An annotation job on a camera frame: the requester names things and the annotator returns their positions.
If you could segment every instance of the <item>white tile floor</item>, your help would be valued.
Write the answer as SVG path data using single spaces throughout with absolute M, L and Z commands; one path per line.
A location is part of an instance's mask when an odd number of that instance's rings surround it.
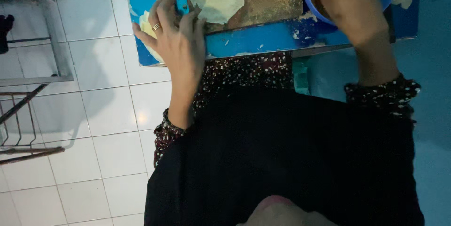
M 8 38 L 44 36 L 43 24 L 34 21 L 39 16 L 23 10 L 34 7 L 0 6 L 17 15 Z M 0 224 L 141 226 L 154 170 L 153 129 L 169 106 L 170 74 L 165 67 L 139 66 L 127 0 L 57 0 L 52 12 L 74 81 L 49 85 L 31 111 L 36 143 L 66 151 L 0 168 Z M 0 79 L 54 73 L 49 50 L 48 44 L 11 48 L 0 56 Z M 14 128 L 8 123 L 10 132 Z M 23 132 L 23 140 L 32 138 L 29 122 Z

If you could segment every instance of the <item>wire rack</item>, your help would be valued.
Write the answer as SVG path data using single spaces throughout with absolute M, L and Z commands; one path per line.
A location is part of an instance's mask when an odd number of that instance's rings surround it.
M 48 156 L 60 152 L 64 152 L 63 147 L 56 147 L 56 148 L 42 148 L 43 144 L 34 144 L 36 141 L 36 125 L 35 120 L 33 119 L 33 113 L 31 109 L 31 99 L 35 97 L 41 90 L 43 90 L 48 83 L 42 84 L 38 86 L 35 90 L 32 92 L 2 92 L 0 93 L 0 96 L 10 96 L 10 100 L 12 101 L 13 107 L 10 109 L 5 109 L 4 103 L 7 102 L 5 100 L 0 101 L 0 156 L 7 155 L 7 159 L 0 160 L 0 165 L 13 163 L 13 162 L 19 162 L 24 161 L 28 159 L 33 159 L 37 157 L 42 156 Z M 16 99 L 17 96 L 25 96 L 20 101 Z M 21 129 L 21 122 L 23 122 L 23 118 L 19 118 L 19 110 L 25 109 L 27 111 L 27 120 L 28 117 L 30 119 L 31 123 L 31 140 L 25 140 L 23 139 L 22 129 Z M 14 134 L 18 134 L 18 138 L 13 138 L 12 135 L 10 135 L 10 131 L 8 131 L 8 126 L 12 127 L 14 126 Z M 13 157 L 11 155 L 14 154 L 25 154 L 24 156 L 19 157 Z

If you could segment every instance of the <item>floor tile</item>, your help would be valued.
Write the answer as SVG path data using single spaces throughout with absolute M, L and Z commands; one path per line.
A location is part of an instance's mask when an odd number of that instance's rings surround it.
M 26 154 L 1 155 L 0 159 L 25 156 Z M 47 156 L 10 163 L 2 166 L 9 190 L 20 190 L 55 185 Z
M 46 148 L 59 146 L 64 147 L 66 151 L 49 156 L 57 184 L 102 178 L 91 137 L 46 143 Z
M 13 0 L 3 3 L 5 14 L 14 16 L 11 35 L 14 40 L 48 37 L 46 20 L 38 2 Z
M 22 226 L 67 224 L 56 186 L 11 192 Z
M 70 82 L 50 83 L 44 90 L 39 92 L 38 96 L 80 91 L 80 88 L 78 87 L 78 80 L 75 73 L 74 63 L 72 62 L 72 56 L 70 54 L 69 44 L 67 42 L 60 43 L 59 47 L 61 47 L 61 54 L 67 61 L 67 65 L 72 73 L 72 76 L 74 77 L 74 80 Z
M 23 78 L 22 68 L 20 67 L 19 56 L 15 48 L 9 49 L 0 58 L 0 79 Z M 27 86 L 9 86 L 0 87 L 1 92 L 25 92 L 28 91 Z M 14 96 L 15 98 L 23 98 L 25 96 Z M 10 99 L 11 96 L 0 96 L 0 100 Z
M 50 77 L 57 74 L 51 44 L 16 48 L 25 78 Z
M 144 214 L 113 217 L 114 226 L 143 226 Z
M 63 21 L 61 21 L 61 15 L 59 14 L 58 3 L 56 1 L 49 1 L 47 3 L 48 8 L 50 9 L 49 19 L 52 21 L 52 24 L 54 26 L 56 39 L 58 40 L 58 42 L 66 42 L 66 34 L 63 28 Z
M 111 216 L 144 213 L 147 181 L 146 173 L 104 179 Z
M 71 223 L 69 226 L 113 226 L 113 221 L 111 218 L 108 218 L 88 222 Z
M 132 20 L 128 11 L 128 0 L 111 0 L 119 35 L 132 35 Z
M 155 139 L 156 136 L 153 134 L 152 130 L 140 131 L 139 137 L 141 138 L 141 145 L 143 147 L 144 160 L 146 162 L 147 172 L 153 172 L 155 168 L 153 167 L 153 159 L 155 152 Z
M 68 41 L 118 36 L 111 0 L 57 0 Z
M 137 131 L 128 86 L 83 91 L 82 97 L 92 136 Z
M 19 56 L 15 48 L 9 49 L 0 58 L 0 79 L 23 78 Z
M 10 193 L 0 194 L 0 218 L 2 225 L 20 226 L 20 220 Z
M 80 92 L 37 96 L 32 102 L 45 142 L 91 136 Z
M 0 193 L 8 192 L 8 183 L 6 183 L 6 178 L 3 174 L 3 169 L 0 167 Z
M 122 36 L 121 45 L 130 85 L 171 80 L 171 74 L 167 67 L 141 67 L 139 65 L 135 36 Z
M 81 90 L 128 85 L 118 37 L 69 43 Z
M 171 101 L 171 82 L 130 86 L 139 130 L 154 129 Z
M 58 190 L 68 223 L 111 217 L 101 179 L 60 184 Z
M 0 101 L 0 105 L 3 108 L 3 112 L 14 107 L 14 104 L 20 102 L 19 100 L 4 100 Z M 6 128 L 8 130 L 8 139 L 4 141 L 7 146 L 28 145 L 31 142 L 33 144 L 43 143 L 41 131 L 37 124 L 36 114 L 34 113 L 33 105 L 30 103 L 24 105 L 17 112 L 17 116 L 13 115 L 6 121 Z
M 146 172 L 138 132 L 93 137 L 103 178 Z

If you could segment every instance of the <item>woman's right hand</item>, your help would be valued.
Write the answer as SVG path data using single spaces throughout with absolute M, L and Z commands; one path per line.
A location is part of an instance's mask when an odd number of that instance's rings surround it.
M 380 0 L 321 0 L 321 3 L 354 46 L 388 31 Z

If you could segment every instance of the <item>metal frame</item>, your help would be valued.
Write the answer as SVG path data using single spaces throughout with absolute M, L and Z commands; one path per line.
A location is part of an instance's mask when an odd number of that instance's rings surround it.
M 33 38 L 33 39 L 22 39 L 20 41 L 39 41 L 42 39 L 50 39 L 50 44 L 53 49 L 53 56 L 56 63 L 57 73 L 56 76 L 52 77 L 40 77 L 40 78 L 16 78 L 16 79 L 1 79 L 0 87 L 3 86 L 17 86 L 17 85 L 27 85 L 27 84 L 42 84 L 42 83 L 52 83 L 52 82 L 68 82 L 73 81 L 74 77 L 72 75 L 71 69 L 69 68 L 68 60 L 62 55 L 61 48 L 59 46 L 58 40 L 56 38 L 56 30 L 53 22 L 56 17 L 52 16 L 50 12 L 50 4 L 55 2 L 55 0 L 36 0 L 43 11 L 44 18 L 47 24 L 47 30 L 49 33 L 49 38 Z
M 4 130 L 5 130 L 5 134 L 6 134 L 6 139 L 4 139 L 1 143 L 0 143 L 0 155 L 2 154 L 18 154 L 18 153 L 26 153 L 26 154 L 30 154 L 30 155 L 25 155 L 25 156 L 20 156 L 20 157 L 14 157 L 14 158 L 9 158 L 9 159 L 5 159 L 5 160 L 0 160 L 0 165 L 4 165 L 4 164 L 8 164 L 8 163 L 13 163 L 13 162 L 19 162 L 19 161 L 24 161 L 24 160 L 28 160 L 28 159 L 32 159 L 32 158 L 37 158 L 37 157 L 42 157 L 42 156 L 48 156 L 48 155 L 52 155 L 52 154 L 56 154 L 56 153 L 60 153 L 60 152 L 64 152 L 65 148 L 63 147 L 56 147 L 56 148 L 33 148 L 33 142 L 36 140 L 36 128 L 35 128 L 35 124 L 34 124 L 34 120 L 33 120 L 33 115 L 31 113 L 31 106 L 30 106 L 30 102 L 31 99 L 33 99 L 39 92 L 41 92 L 46 86 L 48 85 L 48 83 L 45 84 L 41 84 L 39 87 L 37 87 L 35 90 L 33 90 L 32 92 L 2 92 L 0 93 L 0 96 L 11 96 L 11 100 L 13 102 L 13 107 L 11 109 L 9 109 L 7 112 L 4 112 L 3 107 L 2 107 L 2 101 L 0 101 L 0 126 L 4 125 Z M 20 100 L 20 102 L 18 102 L 17 104 L 15 103 L 15 99 L 14 99 L 14 95 L 26 95 L 25 98 L 23 98 L 22 100 Z M 20 144 L 22 141 L 22 131 L 21 131 L 21 127 L 20 127 L 20 121 L 19 121 L 19 116 L 18 116 L 18 111 L 24 107 L 24 106 L 28 106 L 28 112 L 30 113 L 30 119 L 31 119 L 31 126 L 33 129 L 33 134 L 34 134 L 34 138 L 31 141 L 27 141 L 25 144 Z M 16 120 L 16 124 L 17 124 L 17 129 L 19 131 L 19 139 L 17 140 L 17 142 L 14 141 L 14 143 L 12 145 L 6 145 L 6 142 L 9 140 L 9 134 L 8 134 L 8 128 L 7 128 L 7 124 L 6 121 L 8 119 L 10 119 L 11 117 L 15 116 L 15 120 Z

